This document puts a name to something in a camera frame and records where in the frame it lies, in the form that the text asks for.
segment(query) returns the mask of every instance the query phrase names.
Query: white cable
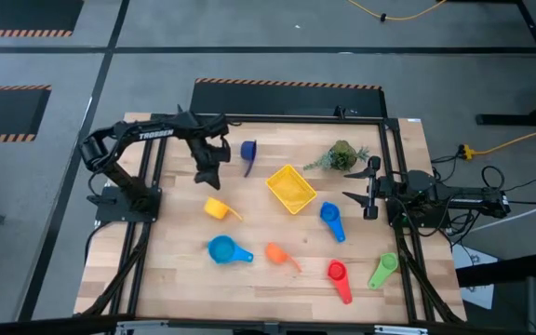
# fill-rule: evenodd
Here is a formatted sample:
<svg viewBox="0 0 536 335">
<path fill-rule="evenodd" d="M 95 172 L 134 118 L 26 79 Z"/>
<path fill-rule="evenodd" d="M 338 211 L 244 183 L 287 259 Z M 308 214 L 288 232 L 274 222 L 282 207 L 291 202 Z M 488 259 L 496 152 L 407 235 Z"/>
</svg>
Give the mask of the white cable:
<svg viewBox="0 0 536 335">
<path fill-rule="evenodd" d="M 525 216 L 527 216 L 529 214 L 532 214 L 532 213 L 535 213 L 535 212 L 536 212 L 536 208 L 531 209 L 528 212 L 524 212 L 522 214 L 518 214 L 516 216 L 510 217 L 510 218 L 502 219 L 502 220 L 499 220 L 499 221 L 496 221 L 496 222 L 493 222 L 493 223 L 490 223 L 490 224 L 486 224 L 486 225 L 484 225 L 482 227 L 472 229 L 470 233 L 474 233 L 476 231 L 480 231 L 480 230 L 485 229 L 485 228 L 493 227 L 494 225 L 498 225 L 500 223 L 512 221 L 512 220 L 515 220 L 515 219 L 519 219 L 519 218 L 525 217 Z"/>
</svg>

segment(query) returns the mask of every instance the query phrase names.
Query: measuring cup handle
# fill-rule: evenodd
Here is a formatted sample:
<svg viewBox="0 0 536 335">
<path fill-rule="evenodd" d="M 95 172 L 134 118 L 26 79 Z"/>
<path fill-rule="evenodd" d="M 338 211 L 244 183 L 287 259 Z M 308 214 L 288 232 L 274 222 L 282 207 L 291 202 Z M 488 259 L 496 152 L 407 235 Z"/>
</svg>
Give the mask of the measuring cup handle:
<svg viewBox="0 0 536 335">
<path fill-rule="evenodd" d="M 235 261 L 253 262 L 253 254 L 251 252 L 243 250 L 242 248 L 236 248 L 234 250 L 233 259 Z"/>
</svg>

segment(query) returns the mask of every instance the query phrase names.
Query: green measuring cup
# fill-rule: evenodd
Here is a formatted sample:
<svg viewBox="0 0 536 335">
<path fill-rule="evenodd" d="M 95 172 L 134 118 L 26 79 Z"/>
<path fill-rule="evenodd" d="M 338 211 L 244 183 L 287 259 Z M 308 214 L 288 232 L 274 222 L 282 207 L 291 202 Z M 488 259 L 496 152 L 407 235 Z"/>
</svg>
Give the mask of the green measuring cup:
<svg viewBox="0 0 536 335">
<path fill-rule="evenodd" d="M 371 276 L 368 286 L 371 289 L 378 289 L 386 281 L 386 278 L 398 267 L 398 257 L 394 252 L 385 253 L 380 256 L 380 265 Z"/>
</svg>

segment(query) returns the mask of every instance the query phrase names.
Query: yellow cable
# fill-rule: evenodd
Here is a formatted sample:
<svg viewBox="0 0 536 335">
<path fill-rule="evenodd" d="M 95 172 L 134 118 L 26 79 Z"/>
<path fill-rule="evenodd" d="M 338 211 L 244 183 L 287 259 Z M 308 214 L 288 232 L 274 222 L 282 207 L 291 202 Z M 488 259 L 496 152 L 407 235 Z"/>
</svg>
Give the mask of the yellow cable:
<svg viewBox="0 0 536 335">
<path fill-rule="evenodd" d="M 529 138 L 531 138 L 531 137 L 533 137 L 533 136 L 536 136 L 536 132 L 535 132 L 535 133 L 532 133 L 532 134 L 529 134 L 529 135 L 525 135 L 525 136 L 523 136 L 523 137 L 519 137 L 519 138 L 514 139 L 514 140 L 511 140 L 511 141 L 508 141 L 508 142 L 506 142 L 506 143 L 504 143 L 504 144 L 500 144 L 500 145 L 498 145 L 497 147 L 495 147 L 495 148 L 491 148 L 491 149 L 486 150 L 486 151 L 479 152 L 479 151 L 473 150 L 473 151 L 471 151 L 471 154 L 472 154 L 472 155 L 475 155 L 475 154 L 490 154 L 490 153 L 493 153 L 493 152 L 496 151 L 496 150 L 500 150 L 500 149 L 502 149 L 502 148 L 504 148 L 504 147 L 507 147 L 507 146 L 510 145 L 510 144 L 514 144 L 514 143 L 516 143 L 516 142 L 518 142 L 518 141 L 522 141 L 522 140 L 529 139 Z"/>
<path fill-rule="evenodd" d="M 359 8 L 361 8 L 361 9 L 363 9 L 364 11 L 366 11 L 367 13 L 369 13 L 369 14 L 370 14 L 371 16 L 373 16 L 373 17 L 376 17 L 376 18 L 379 19 L 379 18 L 382 16 L 382 15 L 378 15 L 378 14 L 376 14 L 376 13 L 370 11 L 369 9 L 367 9 L 367 8 L 365 8 L 365 7 L 361 6 L 361 5 L 359 5 L 358 3 L 356 3 L 356 2 L 353 1 L 353 0 L 347 0 L 347 1 L 350 2 L 350 3 L 353 4 L 353 5 L 355 5 L 355 6 L 359 7 Z M 394 18 L 394 17 L 386 16 L 386 19 L 387 19 L 387 20 L 412 20 L 412 19 L 415 19 L 415 18 L 419 18 L 421 15 L 423 15 L 423 14 L 425 14 L 425 13 L 427 13 L 427 12 L 430 12 L 430 11 L 436 9 L 437 7 L 441 6 L 441 5 L 444 4 L 446 1 L 448 1 L 448 0 L 442 0 L 442 1 L 440 1 L 439 3 L 437 3 L 437 4 L 435 4 L 435 5 L 431 6 L 431 7 L 429 7 L 429 8 L 427 8 L 427 9 L 425 9 L 423 12 L 421 12 L 421 13 L 419 13 L 419 14 L 415 14 L 415 15 L 413 15 L 413 16 L 404 17 L 404 18 Z"/>
</svg>

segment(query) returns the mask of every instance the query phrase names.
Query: yellow measuring cup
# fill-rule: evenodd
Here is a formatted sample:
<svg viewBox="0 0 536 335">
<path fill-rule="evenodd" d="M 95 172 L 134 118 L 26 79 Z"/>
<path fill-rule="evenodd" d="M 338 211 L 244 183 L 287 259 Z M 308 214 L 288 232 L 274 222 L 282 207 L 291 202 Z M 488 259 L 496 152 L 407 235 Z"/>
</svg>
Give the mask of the yellow measuring cup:
<svg viewBox="0 0 536 335">
<path fill-rule="evenodd" d="M 225 215 L 227 215 L 227 212 L 230 210 L 239 220 L 243 220 L 241 215 L 239 215 L 236 211 L 234 211 L 232 208 L 226 206 L 222 203 L 222 201 L 217 200 L 211 196 L 208 197 L 208 200 L 206 201 L 206 204 L 204 205 L 204 210 L 206 213 L 208 213 L 211 217 L 222 220 Z"/>
</svg>

